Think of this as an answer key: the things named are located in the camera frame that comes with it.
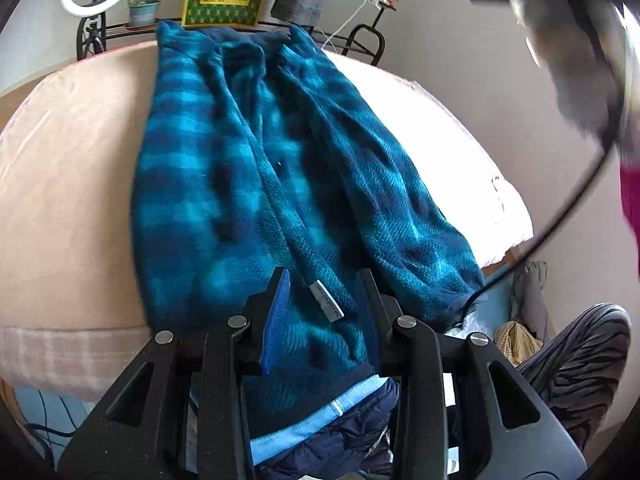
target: striped pants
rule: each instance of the striped pants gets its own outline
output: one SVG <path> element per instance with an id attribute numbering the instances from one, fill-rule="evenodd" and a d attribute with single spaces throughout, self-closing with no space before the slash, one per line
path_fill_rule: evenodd
<path id="1" fill-rule="evenodd" d="M 621 306 L 592 306 L 517 368 L 580 449 L 595 435 L 613 401 L 630 329 Z"/>

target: light blue flower pot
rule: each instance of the light blue flower pot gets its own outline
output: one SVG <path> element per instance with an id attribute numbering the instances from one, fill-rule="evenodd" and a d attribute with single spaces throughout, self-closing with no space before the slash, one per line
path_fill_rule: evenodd
<path id="1" fill-rule="evenodd" d="M 142 5 L 129 6 L 129 27 L 143 27 L 156 22 L 160 0 L 147 0 Z"/>

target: light blue fabric trim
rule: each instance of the light blue fabric trim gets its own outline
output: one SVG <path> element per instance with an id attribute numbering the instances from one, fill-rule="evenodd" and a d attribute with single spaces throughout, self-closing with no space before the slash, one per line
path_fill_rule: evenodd
<path id="1" fill-rule="evenodd" d="M 327 424 L 351 409 L 377 389 L 381 388 L 388 379 L 386 377 L 371 376 L 355 384 L 340 397 L 320 408 L 313 415 L 309 415 L 293 426 L 276 431 L 251 440 L 251 455 L 254 465 L 276 456 L 278 453 L 297 446 L 303 440 L 320 431 Z"/>

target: yellow plaid cloth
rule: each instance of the yellow plaid cloth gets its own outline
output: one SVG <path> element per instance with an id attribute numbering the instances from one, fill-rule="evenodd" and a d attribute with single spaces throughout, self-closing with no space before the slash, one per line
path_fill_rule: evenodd
<path id="1" fill-rule="evenodd" d="M 518 366 L 542 348 L 542 341 L 534 338 L 520 323 L 510 321 L 495 331 L 495 345 L 512 365 Z"/>

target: potted plant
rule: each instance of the potted plant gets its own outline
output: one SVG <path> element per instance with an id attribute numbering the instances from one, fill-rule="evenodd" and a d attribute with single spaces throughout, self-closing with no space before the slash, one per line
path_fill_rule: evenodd
<path id="1" fill-rule="evenodd" d="M 160 0 L 127 0 L 129 27 L 143 27 L 156 22 Z"/>

